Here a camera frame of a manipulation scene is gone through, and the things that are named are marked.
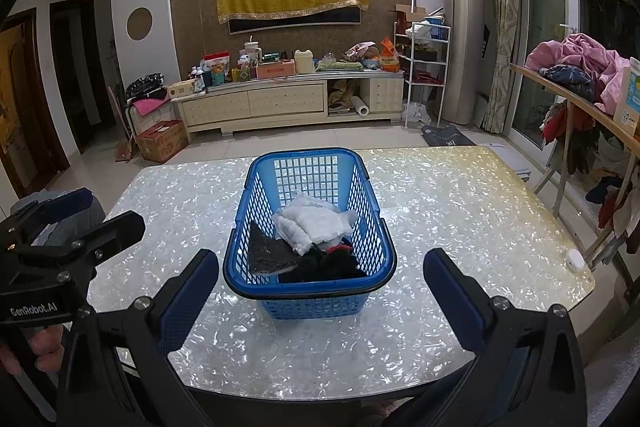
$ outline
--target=glass door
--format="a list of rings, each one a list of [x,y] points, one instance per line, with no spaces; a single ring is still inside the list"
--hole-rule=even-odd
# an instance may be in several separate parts
[[[579,0],[522,0],[517,63],[540,42],[564,38],[580,30]],[[506,134],[516,145],[542,165],[548,165],[554,143],[545,145],[540,126],[556,96],[540,84],[518,74],[513,86]]]

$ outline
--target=doorway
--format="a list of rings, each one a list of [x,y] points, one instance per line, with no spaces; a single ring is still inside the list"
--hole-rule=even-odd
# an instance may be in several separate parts
[[[0,32],[0,158],[19,198],[69,166],[40,77],[35,18],[35,9],[18,13]]]
[[[579,0],[521,0],[518,65],[540,42],[562,41],[580,31]],[[559,97],[521,74],[514,80],[506,134],[540,165],[548,165],[555,143],[545,145],[540,126],[553,103]]]
[[[82,153],[98,132],[115,125],[100,63],[94,0],[51,4],[50,28],[60,96]]]

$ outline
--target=snack bag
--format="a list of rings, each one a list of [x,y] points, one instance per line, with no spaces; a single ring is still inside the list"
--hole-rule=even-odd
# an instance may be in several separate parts
[[[400,70],[400,62],[398,61],[398,52],[396,52],[393,42],[389,40],[389,37],[385,37],[381,44],[380,67],[383,71],[398,73]]]

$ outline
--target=pink blanket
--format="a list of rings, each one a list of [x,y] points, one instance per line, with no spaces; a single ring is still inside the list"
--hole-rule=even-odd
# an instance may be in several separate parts
[[[162,100],[158,100],[157,98],[143,98],[142,100],[136,100],[133,105],[136,106],[140,116],[145,116],[146,114],[155,111],[167,100],[169,100],[169,93],[167,93]]]
[[[531,52],[525,62],[529,70],[539,71],[558,64],[578,66],[591,75],[593,81],[600,80],[605,85],[602,103],[595,106],[613,115],[620,100],[623,68],[629,67],[629,60],[618,52],[606,50],[604,46],[582,33],[569,35],[564,41],[542,42]]]

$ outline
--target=blue plastic basket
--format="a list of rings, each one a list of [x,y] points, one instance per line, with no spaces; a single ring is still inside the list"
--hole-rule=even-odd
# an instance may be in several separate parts
[[[277,276],[249,273],[249,223],[275,237],[271,216],[292,200],[292,191],[357,210],[353,253],[367,276],[337,281],[278,283]],[[373,194],[362,158],[348,149],[274,152],[249,167],[226,247],[223,275],[229,288],[255,299],[276,319],[314,319],[358,313],[369,293],[382,288],[396,270],[396,250]]]

